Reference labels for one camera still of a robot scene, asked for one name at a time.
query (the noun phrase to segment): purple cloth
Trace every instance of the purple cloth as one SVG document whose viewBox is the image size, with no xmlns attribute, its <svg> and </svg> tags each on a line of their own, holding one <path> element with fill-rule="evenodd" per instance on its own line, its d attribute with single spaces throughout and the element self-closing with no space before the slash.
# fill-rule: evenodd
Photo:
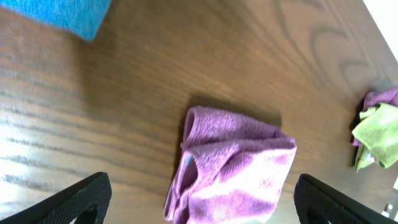
<svg viewBox="0 0 398 224">
<path fill-rule="evenodd" d="M 297 148 L 278 127 L 202 106 L 189 109 L 181 147 L 164 207 L 178 224 L 266 222 Z"/>
<path fill-rule="evenodd" d="M 398 86 L 380 92 L 370 92 L 366 94 L 362 111 L 367 111 L 370 107 L 376 106 L 378 103 L 388 103 L 398 106 Z M 361 141 L 354 138 L 354 146 L 362 146 Z"/>
</svg>

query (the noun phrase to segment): green towel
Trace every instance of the green towel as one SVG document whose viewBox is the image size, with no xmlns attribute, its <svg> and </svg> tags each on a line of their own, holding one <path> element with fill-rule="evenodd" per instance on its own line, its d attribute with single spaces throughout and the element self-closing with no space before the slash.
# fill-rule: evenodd
<svg viewBox="0 0 398 224">
<path fill-rule="evenodd" d="M 372 107 L 360 112 L 359 117 L 362 122 L 354 128 L 353 135 L 364 146 L 358 151 L 362 153 L 357 170 L 369 165 L 362 160 L 366 157 L 366 151 L 370 151 L 381 166 L 390 167 L 398 160 L 398 108 L 380 103 L 379 108 Z"/>
</svg>

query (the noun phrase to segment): black object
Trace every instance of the black object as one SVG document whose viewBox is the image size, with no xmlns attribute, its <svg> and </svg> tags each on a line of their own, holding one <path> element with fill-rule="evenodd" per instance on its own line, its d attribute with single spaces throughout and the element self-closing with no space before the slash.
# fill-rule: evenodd
<svg viewBox="0 0 398 224">
<path fill-rule="evenodd" d="M 97 172 L 0 224 L 102 224 L 111 196 L 108 174 Z"/>
<path fill-rule="evenodd" d="M 308 174 L 298 179 L 294 204 L 301 224 L 397 224 Z"/>
</svg>

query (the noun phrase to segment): wooden table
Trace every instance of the wooden table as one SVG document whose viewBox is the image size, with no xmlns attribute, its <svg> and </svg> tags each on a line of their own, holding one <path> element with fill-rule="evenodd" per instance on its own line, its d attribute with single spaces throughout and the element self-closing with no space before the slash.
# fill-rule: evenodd
<svg viewBox="0 0 398 224">
<path fill-rule="evenodd" d="M 190 105 L 248 114 L 297 140 L 269 223 L 298 223 L 309 173 L 380 212 L 397 168 L 356 173 L 348 128 L 398 63 L 365 5 L 114 0 L 93 43 L 0 10 L 0 218 L 97 171 L 106 223 L 164 223 Z"/>
</svg>

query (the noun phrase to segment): blue towel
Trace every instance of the blue towel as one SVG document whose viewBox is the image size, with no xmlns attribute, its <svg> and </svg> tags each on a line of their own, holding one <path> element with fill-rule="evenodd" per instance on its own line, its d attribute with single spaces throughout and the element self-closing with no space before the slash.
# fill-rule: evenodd
<svg viewBox="0 0 398 224">
<path fill-rule="evenodd" d="M 0 6 L 93 40 L 111 0 L 0 0 Z"/>
</svg>

